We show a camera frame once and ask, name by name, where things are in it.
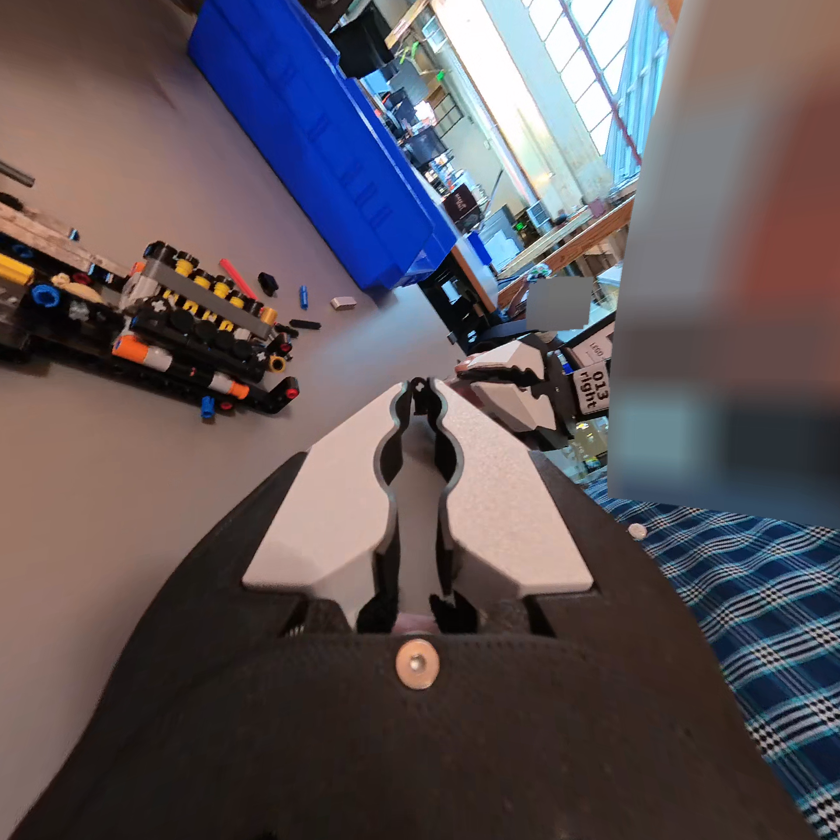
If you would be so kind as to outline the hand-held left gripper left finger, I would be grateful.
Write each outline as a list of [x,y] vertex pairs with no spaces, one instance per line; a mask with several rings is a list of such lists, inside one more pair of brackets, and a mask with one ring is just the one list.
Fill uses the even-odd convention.
[[401,551],[391,484],[412,403],[399,382],[310,447],[244,587],[336,602],[361,633],[392,630]]

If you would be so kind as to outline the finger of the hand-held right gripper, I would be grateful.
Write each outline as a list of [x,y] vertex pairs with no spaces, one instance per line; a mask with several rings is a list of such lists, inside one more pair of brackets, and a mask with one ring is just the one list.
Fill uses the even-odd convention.
[[541,343],[512,340],[492,350],[474,353],[455,367],[455,375],[470,382],[538,384],[545,380]]
[[470,390],[486,411],[519,435],[571,435],[549,395],[535,395],[530,387],[511,382],[472,382]]

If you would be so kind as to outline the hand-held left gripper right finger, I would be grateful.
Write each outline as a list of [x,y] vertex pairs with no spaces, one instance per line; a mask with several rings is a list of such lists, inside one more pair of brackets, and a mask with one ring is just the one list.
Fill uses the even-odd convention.
[[475,634],[501,604],[592,592],[594,575],[531,450],[443,381],[428,380],[425,394],[445,481],[436,535],[442,594],[429,596],[438,631]]

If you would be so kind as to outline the partly built lego vehicle chassis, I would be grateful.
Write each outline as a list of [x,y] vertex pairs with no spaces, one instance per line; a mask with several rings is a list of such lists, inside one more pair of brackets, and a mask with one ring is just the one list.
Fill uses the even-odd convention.
[[163,241],[125,269],[76,228],[2,192],[2,361],[50,356],[218,413],[275,416],[300,395],[274,309]]

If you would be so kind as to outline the long red lego axle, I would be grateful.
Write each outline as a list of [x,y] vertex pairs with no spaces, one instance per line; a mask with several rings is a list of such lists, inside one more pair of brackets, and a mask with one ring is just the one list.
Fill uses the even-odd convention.
[[242,294],[244,294],[247,298],[250,299],[258,298],[258,295],[251,289],[250,285],[246,282],[246,280],[241,276],[238,270],[228,259],[220,259],[218,261],[218,266],[223,271],[225,276],[234,282],[234,285]]

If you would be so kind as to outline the blue plaid shirt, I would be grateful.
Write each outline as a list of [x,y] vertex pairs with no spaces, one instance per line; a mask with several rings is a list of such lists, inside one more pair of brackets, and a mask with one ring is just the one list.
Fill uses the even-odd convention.
[[692,611],[755,746],[819,838],[839,838],[839,535],[744,514],[587,495]]

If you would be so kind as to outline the large blue plastic bin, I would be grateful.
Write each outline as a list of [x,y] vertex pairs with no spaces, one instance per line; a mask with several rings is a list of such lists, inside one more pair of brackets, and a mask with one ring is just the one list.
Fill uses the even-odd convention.
[[204,2],[187,52],[360,289],[435,273],[453,225],[299,2]]

